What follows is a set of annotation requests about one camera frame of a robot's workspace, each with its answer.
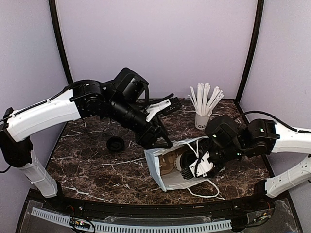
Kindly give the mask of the brown cardboard cup carrier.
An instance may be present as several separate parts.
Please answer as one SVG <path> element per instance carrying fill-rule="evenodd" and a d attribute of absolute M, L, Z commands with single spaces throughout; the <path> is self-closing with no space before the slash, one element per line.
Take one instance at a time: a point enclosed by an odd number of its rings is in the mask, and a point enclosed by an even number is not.
<path fill-rule="evenodd" d="M 169 152 L 164 155 L 159 156 L 159 162 L 160 162 L 160 174 L 166 175 L 172 172 L 174 167 L 174 162 L 177 158 L 178 154 L 175 152 Z"/>

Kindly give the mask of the black plastic cup lid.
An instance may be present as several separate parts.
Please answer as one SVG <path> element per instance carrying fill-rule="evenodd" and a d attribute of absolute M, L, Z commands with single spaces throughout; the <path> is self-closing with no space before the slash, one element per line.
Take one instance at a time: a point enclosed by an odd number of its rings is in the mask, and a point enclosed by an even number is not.
<path fill-rule="evenodd" d="M 120 152 L 125 149 L 125 142 L 121 137 L 113 136 L 106 142 L 106 146 L 110 152 Z"/>

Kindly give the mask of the white paper takeout bag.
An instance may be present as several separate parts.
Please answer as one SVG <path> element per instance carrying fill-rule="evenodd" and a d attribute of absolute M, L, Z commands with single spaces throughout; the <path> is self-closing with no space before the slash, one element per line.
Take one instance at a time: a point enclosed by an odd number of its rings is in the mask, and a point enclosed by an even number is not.
<path fill-rule="evenodd" d="M 147 149 L 144 155 L 151 177 L 164 191 L 186 189 L 201 198 L 224 200 L 218 186 L 210 180 L 213 172 L 221 170 L 211 161 L 211 140 L 207 136 L 185 139 L 173 143 L 169 149 Z M 207 181 L 216 193 L 203 196 L 191 187 Z"/>

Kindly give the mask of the white paper coffee cup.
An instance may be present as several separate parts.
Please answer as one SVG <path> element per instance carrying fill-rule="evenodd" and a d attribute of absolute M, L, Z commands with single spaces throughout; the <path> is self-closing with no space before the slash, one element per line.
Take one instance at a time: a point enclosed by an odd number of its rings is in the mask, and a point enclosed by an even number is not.
<path fill-rule="evenodd" d="M 174 167 L 178 170 L 178 171 L 182 171 L 184 168 L 187 168 L 187 159 L 186 159 L 186 155 L 185 154 L 181 154 L 179 156 L 177 156 L 175 162 L 174 162 Z"/>

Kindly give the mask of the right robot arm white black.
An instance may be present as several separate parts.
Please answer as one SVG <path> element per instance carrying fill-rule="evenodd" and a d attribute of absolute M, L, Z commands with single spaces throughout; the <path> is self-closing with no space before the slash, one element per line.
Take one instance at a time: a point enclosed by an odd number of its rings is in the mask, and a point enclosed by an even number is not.
<path fill-rule="evenodd" d="M 207 172 L 208 177 L 216 175 L 226 162 L 246 156 L 269 155 L 271 153 L 293 152 L 306 157 L 287 171 L 262 181 L 254 186 L 254 195 L 248 199 L 248 207 L 259 210 L 269 198 L 311 180 L 311 132 L 308 129 L 293 128 L 275 116 L 252 120 L 240 128 L 228 115 L 212 119 L 205 128 L 209 138 L 208 161 L 214 165 Z"/>

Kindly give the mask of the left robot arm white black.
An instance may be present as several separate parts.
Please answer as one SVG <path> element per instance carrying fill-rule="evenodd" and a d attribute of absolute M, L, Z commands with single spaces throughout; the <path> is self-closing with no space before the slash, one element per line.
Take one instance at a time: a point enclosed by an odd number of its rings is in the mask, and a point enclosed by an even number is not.
<path fill-rule="evenodd" d="M 159 115 L 177 110 L 179 101 L 173 95 L 150 100 L 148 85 L 143 77 L 124 68 L 113 80 L 76 81 L 32 106 L 8 108 L 0 121 L 0 148 L 6 163 L 20 169 L 57 211 L 65 211 L 69 202 L 37 159 L 31 135 L 60 123 L 98 116 L 133 131 L 136 143 L 143 148 L 161 147 L 160 138 L 165 140 L 164 147 L 170 148 L 173 144 Z"/>

